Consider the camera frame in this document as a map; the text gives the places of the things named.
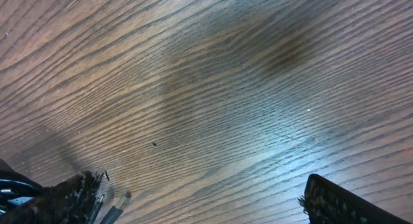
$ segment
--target oak floor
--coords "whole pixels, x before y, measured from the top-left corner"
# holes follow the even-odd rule
[[[411,147],[413,0],[0,0],[0,158],[119,223],[308,223],[311,173],[413,221]]]

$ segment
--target cable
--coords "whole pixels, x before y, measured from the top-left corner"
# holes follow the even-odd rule
[[[103,205],[103,198],[104,198],[104,194],[99,198],[99,200],[97,201],[97,203],[95,204],[95,207],[93,208],[92,214],[90,215],[90,220],[88,222],[88,224],[93,224],[96,220],[97,215],[99,214],[99,211],[102,208]]]
[[[0,215],[38,196],[43,187],[0,160]]]
[[[130,202],[130,193],[127,192],[122,196],[122,198],[117,202],[115,206],[110,208],[109,212],[104,216],[101,221],[101,224],[113,224],[123,213],[123,209],[129,205]]]

